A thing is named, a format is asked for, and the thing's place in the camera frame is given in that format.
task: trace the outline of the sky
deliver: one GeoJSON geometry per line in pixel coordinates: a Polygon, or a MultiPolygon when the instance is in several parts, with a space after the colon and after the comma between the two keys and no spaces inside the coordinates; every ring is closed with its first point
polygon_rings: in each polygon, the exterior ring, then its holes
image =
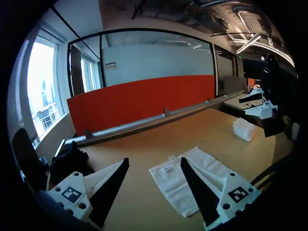
{"type": "Polygon", "coordinates": [[[44,105],[42,100],[43,81],[47,100],[52,101],[54,48],[35,42],[31,51],[28,67],[28,97],[34,112],[44,105]]]}

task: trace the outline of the red wall panel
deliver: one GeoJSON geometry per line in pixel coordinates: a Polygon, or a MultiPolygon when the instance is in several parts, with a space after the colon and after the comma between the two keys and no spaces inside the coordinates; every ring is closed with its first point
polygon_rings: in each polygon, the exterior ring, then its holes
{"type": "Polygon", "coordinates": [[[255,83],[255,80],[254,80],[254,79],[248,78],[248,84],[249,84],[250,86],[254,86],[254,83],[255,83]]]}
{"type": "Polygon", "coordinates": [[[214,98],[213,75],[146,79],[105,87],[67,100],[76,132],[97,132],[214,98]]]}

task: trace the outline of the white towel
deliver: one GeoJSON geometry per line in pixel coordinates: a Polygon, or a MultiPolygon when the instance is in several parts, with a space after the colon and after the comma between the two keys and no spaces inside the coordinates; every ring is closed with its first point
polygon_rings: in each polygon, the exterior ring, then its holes
{"type": "Polygon", "coordinates": [[[182,172],[181,156],[191,161],[194,167],[206,176],[203,181],[209,181],[216,187],[213,189],[216,195],[222,192],[224,178],[231,170],[198,147],[178,157],[171,156],[169,161],[149,169],[166,199],[183,217],[187,217],[197,212],[199,208],[182,172]]]}
{"type": "Polygon", "coordinates": [[[233,123],[233,130],[235,135],[250,142],[253,137],[254,125],[242,118],[238,118],[233,123]]]}

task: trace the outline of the black bag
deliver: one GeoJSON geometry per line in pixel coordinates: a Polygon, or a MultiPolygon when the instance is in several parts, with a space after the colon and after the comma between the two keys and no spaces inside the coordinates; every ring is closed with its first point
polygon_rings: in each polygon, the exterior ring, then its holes
{"type": "Polygon", "coordinates": [[[80,172],[83,176],[94,173],[93,169],[88,166],[88,160],[88,154],[79,150],[76,142],[73,141],[70,147],[52,158],[50,177],[53,183],[60,183],[73,172],[80,172]]]}

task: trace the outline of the desk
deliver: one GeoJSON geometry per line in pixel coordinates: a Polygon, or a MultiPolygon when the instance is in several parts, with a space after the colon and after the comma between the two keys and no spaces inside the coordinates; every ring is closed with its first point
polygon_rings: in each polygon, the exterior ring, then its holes
{"type": "Polygon", "coordinates": [[[262,104],[262,100],[261,99],[257,99],[257,100],[253,100],[253,101],[249,101],[249,102],[240,104],[238,102],[238,100],[243,98],[243,97],[245,97],[245,96],[246,96],[246,94],[238,95],[238,96],[236,96],[236,97],[234,97],[232,99],[224,101],[223,104],[226,105],[226,106],[238,109],[238,110],[243,110],[243,109],[250,108],[251,106],[248,106],[247,104],[251,104],[251,105],[254,105],[254,106],[259,106],[259,105],[262,104]]]}
{"type": "Polygon", "coordinates": [[[233,134],[236,117],[206,109],[189,117],[124,138],[81,148],[90,157],[94,170],[100,170],[125,157],[129,170],[105,222],[111,230],[200,230],[200,212],[183,218],[167,201],[154,182],[149,168],[178,156],[195,146],[238,172],[248,181],[289,153],[283,148],[275,157],[276,137],[264,137],[256,127],[249,143],[233,134]]]}

